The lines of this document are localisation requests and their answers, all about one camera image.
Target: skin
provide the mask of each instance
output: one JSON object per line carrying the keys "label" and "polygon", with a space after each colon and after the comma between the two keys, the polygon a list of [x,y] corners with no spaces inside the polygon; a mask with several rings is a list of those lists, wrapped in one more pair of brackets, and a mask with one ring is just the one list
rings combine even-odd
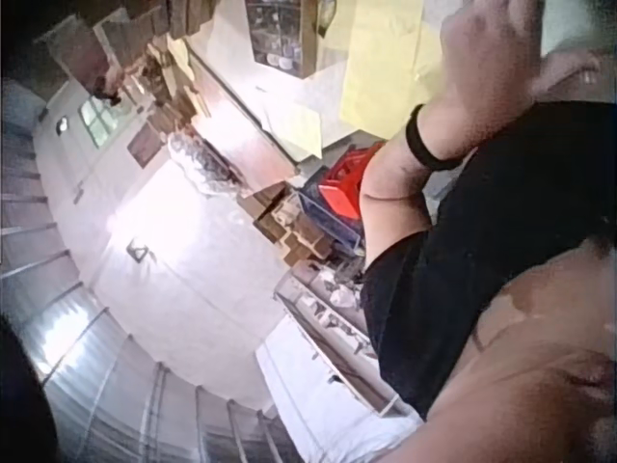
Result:
{"label": "skin", "polygon": [[[562,82],[600,70],[584,50],[541,59],[541,14],[538,0],[475,0],[444,24],[448,83],[418,118],[436,157],[467,156]],[[429,177],[403,131],[373,158],[361,193],[367,265],[430,230]],[[427,424],[383,461],[610,461],[614,269],[614,252],[587,242],[505,287]]]}

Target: hand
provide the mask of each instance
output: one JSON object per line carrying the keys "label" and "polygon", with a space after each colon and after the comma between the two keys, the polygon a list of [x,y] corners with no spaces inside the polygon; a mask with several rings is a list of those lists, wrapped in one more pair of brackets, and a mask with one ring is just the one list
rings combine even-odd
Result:
{"label": "hand", "polygon": [[443,158],[466,154],[560,81],[599,70],[599,61],[587,51],[541,58],[543,7],[541,0],[473,0],[444,23],[446,91],[422,111],[420,133],[423,125],[443,131],[447,124],[449,143],[429,129],[429,150]]}

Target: window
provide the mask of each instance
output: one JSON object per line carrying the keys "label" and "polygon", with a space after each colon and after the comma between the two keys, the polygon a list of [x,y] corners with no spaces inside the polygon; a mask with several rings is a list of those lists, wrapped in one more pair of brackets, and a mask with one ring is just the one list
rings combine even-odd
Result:
{"label": "window", "polygon": [[127,98],[123,98],[118,106],[112,108],[91,96],[79,108],[79,115],[97,148],[102,147],[121,126],[123,116],[130,112],[129,104]]}

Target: bracelet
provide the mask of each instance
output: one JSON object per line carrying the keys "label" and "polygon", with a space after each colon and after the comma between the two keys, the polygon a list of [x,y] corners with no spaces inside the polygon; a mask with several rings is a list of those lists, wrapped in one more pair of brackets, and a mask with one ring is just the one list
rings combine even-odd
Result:
{"label": "bracelet", "polygon": [[456,169],[463,163],[463,159],[438,159],[426,148],[424,142],[422,142],[420,132],[417,129],[417,115],[423,106],[423,104],[416,106],[405,128],[407,146],[412,151],[417,161],[430,171],[439,172]]}

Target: red crate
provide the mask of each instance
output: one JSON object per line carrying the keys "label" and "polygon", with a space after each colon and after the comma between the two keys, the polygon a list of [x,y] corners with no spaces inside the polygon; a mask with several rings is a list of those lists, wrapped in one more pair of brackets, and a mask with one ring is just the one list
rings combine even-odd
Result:
{"label": "red crate", "polygon": [[337,214],[360,220],[360,187],[371,158],[384,145],[364,150],[349,149],[319,183],[319,191]]}

